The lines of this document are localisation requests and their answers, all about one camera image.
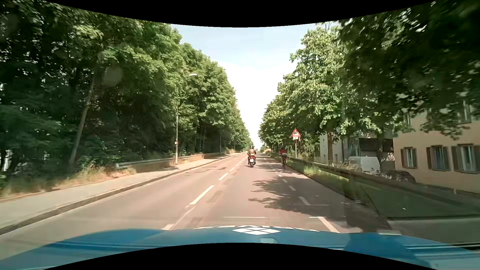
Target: triangular warning sign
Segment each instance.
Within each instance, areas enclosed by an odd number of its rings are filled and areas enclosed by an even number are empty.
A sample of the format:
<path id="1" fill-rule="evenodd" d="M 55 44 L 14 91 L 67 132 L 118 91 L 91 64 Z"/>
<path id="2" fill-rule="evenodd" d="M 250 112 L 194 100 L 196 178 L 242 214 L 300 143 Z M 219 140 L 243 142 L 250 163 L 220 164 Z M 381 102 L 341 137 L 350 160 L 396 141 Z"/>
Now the triangular warning sign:
<path id="1" fill-rule="evenodd" d="M 297 129 L 294 129 L 293 132 L 292 132 L 292 135 L 290 135 L 290 137 L 294 137 L 294 136 L 300 137 L 300 132 L 298 132 Z"/>

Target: asphalt road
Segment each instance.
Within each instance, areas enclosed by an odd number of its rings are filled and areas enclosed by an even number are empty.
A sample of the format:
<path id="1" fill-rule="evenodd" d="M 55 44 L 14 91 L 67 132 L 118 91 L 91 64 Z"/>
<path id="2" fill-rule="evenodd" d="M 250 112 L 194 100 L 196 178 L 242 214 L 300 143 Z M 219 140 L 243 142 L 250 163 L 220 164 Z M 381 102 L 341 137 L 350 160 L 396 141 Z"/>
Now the asphalt road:
<path id="1" fill-rule="evenodd" d="M 282 169 L 264 154 L 227 158 L 0 235 L 0 259 L 86 233 L 271 225 L 332 232 L 347 228 L 342 195 Z"/>

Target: cyclist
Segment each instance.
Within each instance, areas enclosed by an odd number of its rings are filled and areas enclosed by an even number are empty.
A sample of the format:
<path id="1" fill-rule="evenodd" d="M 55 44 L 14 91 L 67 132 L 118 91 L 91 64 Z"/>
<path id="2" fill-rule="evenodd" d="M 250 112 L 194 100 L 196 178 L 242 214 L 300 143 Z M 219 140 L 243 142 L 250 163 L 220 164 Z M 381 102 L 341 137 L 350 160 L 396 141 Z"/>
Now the cyclist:
<path id="1" fill-rule="evenodd" d="M 282 165 L 285 164 L 285 160 L 287 159 L 287 151 L 285 150 L 284 146 L 280 148 L 278 154 L 282 157 Z"/>

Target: parked car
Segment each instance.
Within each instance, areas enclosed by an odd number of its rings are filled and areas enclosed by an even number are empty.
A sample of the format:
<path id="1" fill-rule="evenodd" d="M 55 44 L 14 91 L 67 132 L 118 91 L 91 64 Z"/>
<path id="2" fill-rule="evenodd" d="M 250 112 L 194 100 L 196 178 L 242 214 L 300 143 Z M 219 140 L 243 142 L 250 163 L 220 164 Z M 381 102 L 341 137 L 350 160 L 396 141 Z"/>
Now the parked car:
<path id="1" fill-rule="evenodd" d="M 387 178 L 387 179 L 392 179 L 395 181 L 399 182 L 408 182 L 412 184 L 416 184 L 417 181 L 415 181 L 415 177 L 411 175 L 407 171 L 401 171 L 401 170 L 388 170 L 388 171 L 383 171 L 380 173 L 381 177 Z"/>

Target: blue car hood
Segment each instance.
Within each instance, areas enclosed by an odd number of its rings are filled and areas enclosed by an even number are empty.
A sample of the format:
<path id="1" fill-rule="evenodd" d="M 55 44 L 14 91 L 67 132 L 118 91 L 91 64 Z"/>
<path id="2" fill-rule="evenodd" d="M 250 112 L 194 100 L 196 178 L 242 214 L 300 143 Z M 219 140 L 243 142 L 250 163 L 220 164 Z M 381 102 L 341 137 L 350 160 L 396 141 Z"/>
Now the blue car hood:
<path id="1" fill-rule="evenodd" d="M 429 267 L 425 256 L 475 256 L 459 247 L 381 233 L 332 233 L 280 226 L 231 225 L 181 230 L 124 229 L 86 234 L 0 261 L 0 269 L 45 269 L 129 251 L 176 245 L 268 243 L 338 249 Z"/>

